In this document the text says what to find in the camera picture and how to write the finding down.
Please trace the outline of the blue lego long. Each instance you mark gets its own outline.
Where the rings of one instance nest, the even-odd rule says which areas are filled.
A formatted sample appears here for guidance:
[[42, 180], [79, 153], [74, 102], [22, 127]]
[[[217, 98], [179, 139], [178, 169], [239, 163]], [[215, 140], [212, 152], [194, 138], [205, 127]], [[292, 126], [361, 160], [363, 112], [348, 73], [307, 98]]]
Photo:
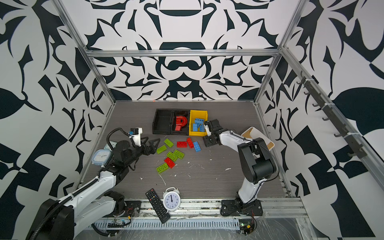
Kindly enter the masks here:
[[198, 142], [193, 142], [193, 145], [194, 145], [194, 149], [196, 152], [200, 152], [201, 151], [201, 148], [200, 148], [200, 145]]

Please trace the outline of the red arch lego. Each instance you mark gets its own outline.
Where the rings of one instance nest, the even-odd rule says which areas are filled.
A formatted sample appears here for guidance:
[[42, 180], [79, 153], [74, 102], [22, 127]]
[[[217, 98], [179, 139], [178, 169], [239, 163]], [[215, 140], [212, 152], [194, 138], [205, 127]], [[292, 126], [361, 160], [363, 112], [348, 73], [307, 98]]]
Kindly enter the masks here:
[[187, 118], [184, 116], [176, 116], [175, 131], [181, 131], [184, 126], [188, 123]]

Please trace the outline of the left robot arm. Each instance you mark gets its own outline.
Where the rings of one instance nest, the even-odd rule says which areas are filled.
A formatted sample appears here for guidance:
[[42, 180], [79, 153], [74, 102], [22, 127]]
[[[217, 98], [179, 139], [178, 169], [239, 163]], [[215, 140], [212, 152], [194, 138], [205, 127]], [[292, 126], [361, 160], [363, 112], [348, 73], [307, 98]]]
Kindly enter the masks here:
[[88, 226], [107, 215], [121, 216], [126, 211], [125, 197], [112, 189], [136, 168], [139, 158], [157, 152], [160, 139], [145, 137], [140, 146], [133, 139], [120, 141], [108, 150], [93, 155], [100, 172], [76, 191], [49, 199], [39, 208], [27, 234], [28, 240], [72, 240]]

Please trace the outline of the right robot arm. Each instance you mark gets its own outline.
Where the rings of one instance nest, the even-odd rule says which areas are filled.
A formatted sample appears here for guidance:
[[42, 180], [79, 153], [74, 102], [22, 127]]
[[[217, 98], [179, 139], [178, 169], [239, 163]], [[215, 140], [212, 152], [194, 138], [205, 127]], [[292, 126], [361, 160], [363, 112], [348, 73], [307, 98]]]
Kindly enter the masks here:
[[218, 120], [204, 122], [207, 135], [203, 137], [206, 147], [222, 145], [239, 154], [244, 181], [237, 193], [240, 206], [248, 205], [257, 199], [263, 184], [277, 172], [276, 161], [264, 139], [250, 139], [224, 129]]

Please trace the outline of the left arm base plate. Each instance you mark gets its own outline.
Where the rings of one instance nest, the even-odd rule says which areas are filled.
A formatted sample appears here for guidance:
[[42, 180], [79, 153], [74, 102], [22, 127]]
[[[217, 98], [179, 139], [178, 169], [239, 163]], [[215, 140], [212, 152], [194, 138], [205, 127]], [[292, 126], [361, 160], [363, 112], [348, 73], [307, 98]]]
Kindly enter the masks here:
[[141, 213], [141, 201], [125, 201], [123, 211], [115, 218], [138, 217]]

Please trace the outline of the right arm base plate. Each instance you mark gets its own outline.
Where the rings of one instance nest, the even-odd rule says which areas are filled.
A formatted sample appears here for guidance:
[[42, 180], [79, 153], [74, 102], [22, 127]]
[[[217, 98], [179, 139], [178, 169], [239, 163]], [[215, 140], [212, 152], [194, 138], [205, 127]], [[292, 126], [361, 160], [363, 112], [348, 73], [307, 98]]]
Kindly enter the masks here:
[[222, 200], [220, 214], [228, 216], [262, 216], [264, 213], [261, 202], [254, 200], [248, 204], [243, 204], [240, 199]]

